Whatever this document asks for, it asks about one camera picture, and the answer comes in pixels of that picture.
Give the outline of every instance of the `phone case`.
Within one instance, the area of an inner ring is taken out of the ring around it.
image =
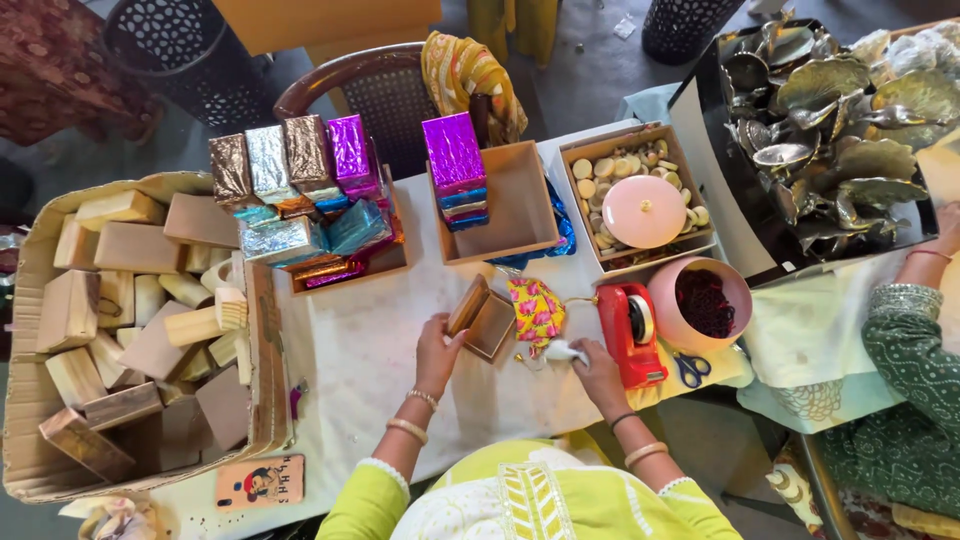
[[[252,459],[217,469],[216,501],[221,512],[303,501],[303,456]]]

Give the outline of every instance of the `woman's hand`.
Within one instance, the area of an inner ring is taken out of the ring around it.
[[[953,257],[960,251],[960,201],[939,207],[937,223],[940,224],[940,237],[919,247]]]
[[[604,419],[612,422],[616,417],[632,412],[620,381],[620,367],[603,345],[599,341],[578,339],[570,346],[587,353],[590,359],[590,367],[579,359],[573,360],[573,371]]]
[[[453,363],[460,348],[467,340],[467,331],[458,333],[450,343],[444,340],[444,329],[449,313],[436,313],[423,324],[420,340],[417,342],[417,388],[439,400],[446,389],[446,382],[453,373]]]

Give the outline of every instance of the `bangle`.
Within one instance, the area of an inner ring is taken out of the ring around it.
[[[666,444],[661,442],[648,444],[647,446],[639,450],[634,450],[633,452],[630,452],[630,455],[628,455],[627,458],[623,460],[623,464],[626,465],[627,469],[629,470],[631,467],[634,466],[635,463],[637,463],[644,457],[650,454],[657,454],[660,452],[663,452],[664,454],[668,454]]]
[[[627,414],[623,414],[623,415],[621,415],[621,416],[617,416],[617,417],[616,417],[616,420],[610,422],[610,431],[613,432],[613,428],[615,428],[616,425],[617,425],[621,420],[623,420],[624,418],[630,418],[631,416],[636,416],[636,413],[633,412],[633,411],[630,411],[630,412],[628,412]]]
[[[908,253],[908,254],[906,254],[906,255],[907,255],[908,257],[910,257],[911,255],[913,255],[913,254],[915,254],[915,253],[926,253],[927,255],[937,255],[937,256],[940,256],[940,257],[942,257],[942,258],[945,258],[948,262],[953,262],[953,257],[951,257],[951,256],[949,256],[949,255],[944,255],[944,254],[942,254],[942,253],[940,253],[940,252],[938,252],[938,251],[933,251],[933,250],[913,250],[913,251],[911,251],[910,253]]]
[[[409,392],[407,392],[407,398],[420,398],[425,402],[429,403],[430,408],[432,408],[434,412],[437,412],[437,407],[439,405],[437,405],[436,398],[434,398],[430,394],[427,394],[426,392],[420,392],[417,388],[414,388],[413,390],[410,390]]]
[[[430,440],[429,437],[426,436],[426,431],[422,430],[419,426],[415,426],[410,422],[400,418],[391,418],[388,420],[387,429],[389,428],[397,428],[398,430],[404,430],[410,433],[411,435],[417,437],[420,442],[423,443],[423,446],[426,446],[426,442]]]

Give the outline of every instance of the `blue scissors handle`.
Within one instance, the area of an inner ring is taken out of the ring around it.
[[[703,383],[703,377],[706,377],[713,371],[713,367],[702,356],[689,356],[683,353],[675,353],[674,359],[677,360],[677,370],[680,379],[687,388],[699,388]]]

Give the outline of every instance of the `red tape dispenser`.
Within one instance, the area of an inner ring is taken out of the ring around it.
[[[611,283],[597,287],[597,310],[607,350],[620,366],[627,390],[666,380],[669,373],[657,353],[654,304],[639,283]]]

